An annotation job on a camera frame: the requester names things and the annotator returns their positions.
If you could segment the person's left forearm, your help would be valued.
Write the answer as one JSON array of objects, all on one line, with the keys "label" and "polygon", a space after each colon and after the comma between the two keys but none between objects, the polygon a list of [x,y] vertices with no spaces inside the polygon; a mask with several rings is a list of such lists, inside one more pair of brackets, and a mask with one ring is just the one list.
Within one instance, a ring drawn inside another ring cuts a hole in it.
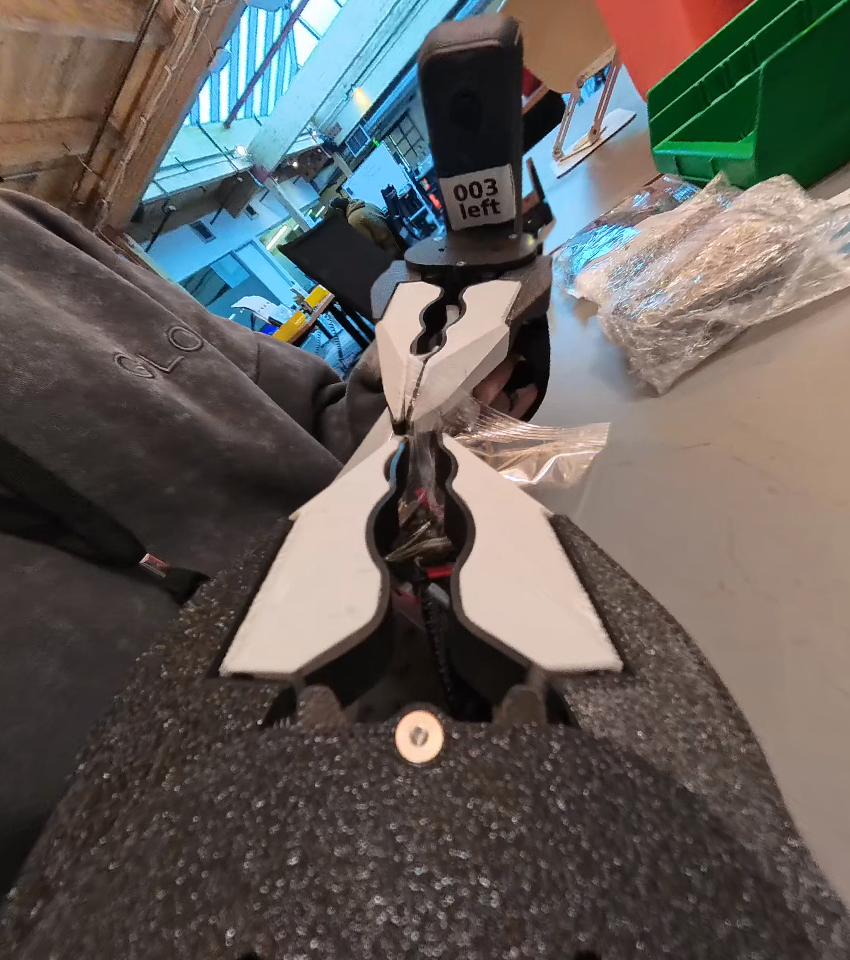
[{"label": "person's left forearm", "polygon": [[183,320],[203,340],[188,362],[188,399],[257,477],[322,490],[385,412],[374,346],[343,379],[319,357],[202,307]]}]

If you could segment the person's left hand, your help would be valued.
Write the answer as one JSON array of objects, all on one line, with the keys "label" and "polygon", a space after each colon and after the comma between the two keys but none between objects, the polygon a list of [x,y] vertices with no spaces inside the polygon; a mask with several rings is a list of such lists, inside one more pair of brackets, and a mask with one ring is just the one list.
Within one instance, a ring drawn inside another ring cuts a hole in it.
[{"label": "person's left hand", "polygon": [[531,364],[517,354],[509,355],[472,390],[471,396],[481,405],[522,421],[531,415],[538,394]]}]

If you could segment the beige flat device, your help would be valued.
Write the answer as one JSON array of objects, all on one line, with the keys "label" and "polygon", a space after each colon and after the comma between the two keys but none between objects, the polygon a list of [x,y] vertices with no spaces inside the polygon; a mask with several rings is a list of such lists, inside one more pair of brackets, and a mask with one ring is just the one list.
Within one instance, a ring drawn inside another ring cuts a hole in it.
[{"label": "beige flat device", "polygon": [[524,62],[543,91],[526,99],[526,111],[548,93],[563,101],[551,140],[551,168],[562,179],[636,118],[613,107],[623,72],[616,43],[593,1],[508,1],[501,12],[515,19],[524,40]]}]

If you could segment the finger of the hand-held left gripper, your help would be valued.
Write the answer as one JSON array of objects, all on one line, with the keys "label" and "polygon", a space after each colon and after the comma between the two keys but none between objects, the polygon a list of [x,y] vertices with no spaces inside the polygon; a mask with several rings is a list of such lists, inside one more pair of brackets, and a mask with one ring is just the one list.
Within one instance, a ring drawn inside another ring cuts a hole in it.
[{"label": "finger of the hand-held left gripper", "polygon": [[497,279],[465,289],[459,318],[412,368],[414,426],[437,426],[503,363],[511,336],[509,315],[520,288],[517,280]]},{"label": "finger of the hand-held left gripper", "polygon": [[398,436],[430,429],[451,397],[451,374],[441,358],[442,347],[425,354],[415,352],[420,337],[429,333],[426,318],[432,307],[438,308],[439,322],[444,324],[442,299],[442,290],[431,283],[400,283],[376,327],[383,392]]}]

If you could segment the orange plastic bin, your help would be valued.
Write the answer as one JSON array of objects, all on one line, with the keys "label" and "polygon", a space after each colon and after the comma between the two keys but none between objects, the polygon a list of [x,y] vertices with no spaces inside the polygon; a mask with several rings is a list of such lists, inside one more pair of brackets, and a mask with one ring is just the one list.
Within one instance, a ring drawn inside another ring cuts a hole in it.
[{"label": "orange plastic bin", "polygon": [[635,89],[649,91],[749,1],[598,1]]}]

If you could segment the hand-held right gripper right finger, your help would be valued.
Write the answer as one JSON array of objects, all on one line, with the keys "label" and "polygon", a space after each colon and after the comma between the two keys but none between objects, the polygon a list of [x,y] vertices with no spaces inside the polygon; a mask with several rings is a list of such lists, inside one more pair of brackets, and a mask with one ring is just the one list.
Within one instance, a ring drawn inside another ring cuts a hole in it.
[{"label": "hand-held right gripper right finger", "polygon": [[471,632],[548,676],[619,673],[622,658],[551,525],[551,512],[458,440],[447,482],[465,543],[455,610]]}]

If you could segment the small clear parts bag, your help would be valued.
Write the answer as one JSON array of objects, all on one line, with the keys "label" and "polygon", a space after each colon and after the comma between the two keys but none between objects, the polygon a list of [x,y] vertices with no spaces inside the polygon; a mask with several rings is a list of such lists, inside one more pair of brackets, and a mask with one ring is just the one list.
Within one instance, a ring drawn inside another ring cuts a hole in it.
[{"label": "small clear parts bag", "polygon": [[436,431],[417,430],[399,461],[401,489],[394,522],[378,526],[385,563],[401,580],[419,582],[431,569],[448,569],[461,552],[458,524],[448,516],[445,485],[451,462],[440,446],[446,437],[524,493],[546,503],[586,475],[610,431],[607,423],[538,426],[475,400],[461,402]]}]

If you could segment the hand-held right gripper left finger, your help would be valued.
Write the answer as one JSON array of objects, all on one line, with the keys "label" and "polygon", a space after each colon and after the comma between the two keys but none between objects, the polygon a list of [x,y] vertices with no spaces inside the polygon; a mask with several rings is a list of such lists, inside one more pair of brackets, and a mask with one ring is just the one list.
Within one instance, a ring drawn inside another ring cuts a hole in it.
[{"label": "hand-held right gripper left finger", "polygon": [[302,681],[382,624],[388,588],[373,524],[394,491],[392,464],[405,447],[389,438],[291,516],[221,677]]}]

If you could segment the green plastic bin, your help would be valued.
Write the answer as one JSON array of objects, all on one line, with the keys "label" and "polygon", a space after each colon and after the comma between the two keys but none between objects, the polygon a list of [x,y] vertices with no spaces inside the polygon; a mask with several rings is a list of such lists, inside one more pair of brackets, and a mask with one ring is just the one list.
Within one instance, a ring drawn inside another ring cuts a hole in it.
[{"label": "green plastic bin", "polygon": [[662,174],[813,186],[850,162],[850,1],[751,3],[649,90],[647,115]]}]

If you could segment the large bubble wrap packet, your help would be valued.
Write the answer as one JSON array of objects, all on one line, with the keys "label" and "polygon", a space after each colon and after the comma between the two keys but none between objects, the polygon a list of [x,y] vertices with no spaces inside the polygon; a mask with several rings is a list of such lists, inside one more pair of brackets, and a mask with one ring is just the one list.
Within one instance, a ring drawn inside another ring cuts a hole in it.
[{"label": "large bubble wrap packet", "polygon": [[850,200],[718,174],[575,277],[631,376],[663,395],[746,330],[850,287]]}]

